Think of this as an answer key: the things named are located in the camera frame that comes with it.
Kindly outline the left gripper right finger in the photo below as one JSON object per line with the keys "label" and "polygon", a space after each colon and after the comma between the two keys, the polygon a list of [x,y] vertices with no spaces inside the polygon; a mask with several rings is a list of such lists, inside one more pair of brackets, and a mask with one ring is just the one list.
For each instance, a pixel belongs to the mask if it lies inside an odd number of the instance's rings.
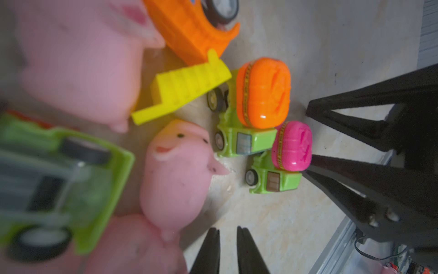
{"label": "left gripper right finger", "polygon": [[270,274],[257,245],[247,228],[237,227],[239,274]]}

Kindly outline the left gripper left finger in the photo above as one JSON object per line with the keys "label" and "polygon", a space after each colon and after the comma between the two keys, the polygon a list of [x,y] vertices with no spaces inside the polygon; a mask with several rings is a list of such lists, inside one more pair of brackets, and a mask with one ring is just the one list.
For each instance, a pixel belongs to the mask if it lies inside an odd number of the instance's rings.
{"label": "left gripper left finger", "polygon": [[218,274],[220,270],[220,230],[208,230],[190,274]]}

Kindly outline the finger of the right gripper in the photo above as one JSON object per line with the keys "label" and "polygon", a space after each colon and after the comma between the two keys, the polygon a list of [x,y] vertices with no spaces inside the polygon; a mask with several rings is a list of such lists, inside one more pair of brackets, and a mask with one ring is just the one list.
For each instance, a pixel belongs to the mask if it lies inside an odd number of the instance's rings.
{"label": "finger of the right gripper", "polygon": [[438,66],[311,100],[306,115],[379,151],[438,141]]}
{"label": "finger of the right gripper", "polygon": [[438,245],[438,176],[315,155],[303,176],[378,242]]}

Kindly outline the green truck pink drum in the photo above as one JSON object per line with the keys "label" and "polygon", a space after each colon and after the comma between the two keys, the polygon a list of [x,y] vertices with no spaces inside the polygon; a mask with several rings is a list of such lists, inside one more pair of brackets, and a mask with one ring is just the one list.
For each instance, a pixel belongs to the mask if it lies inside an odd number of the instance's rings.
{"label": "green truck pink drum", "polygon": [[271,149],[253,158],[245,173],[251,194],[270,194],[298,188],[302,174],[311,163],[313,134],[299,121],[288,121],[277,127]]}

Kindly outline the green truck orange drum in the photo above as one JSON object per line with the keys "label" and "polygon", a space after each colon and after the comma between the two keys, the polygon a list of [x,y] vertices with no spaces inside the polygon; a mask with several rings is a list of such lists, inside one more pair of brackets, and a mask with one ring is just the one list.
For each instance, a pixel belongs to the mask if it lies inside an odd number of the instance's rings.
{"label": "green truck orange drum", "polygon": [[276,128],[289,113],[290,84],[285,62],[262,57],[232,71],[225,89],[209,91],[208,107],[219,113],[217,156],[235,158],[271,149]]}

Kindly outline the green truck picture box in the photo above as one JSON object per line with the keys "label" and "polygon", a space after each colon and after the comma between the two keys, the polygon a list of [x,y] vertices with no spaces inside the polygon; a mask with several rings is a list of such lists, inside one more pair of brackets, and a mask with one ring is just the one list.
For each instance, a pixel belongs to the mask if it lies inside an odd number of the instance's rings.
{"label": "green truck picture box", "polygon": [[97,246],[129,178],[130,151],[79,131],[1,114],[1,247],[23,263]]}

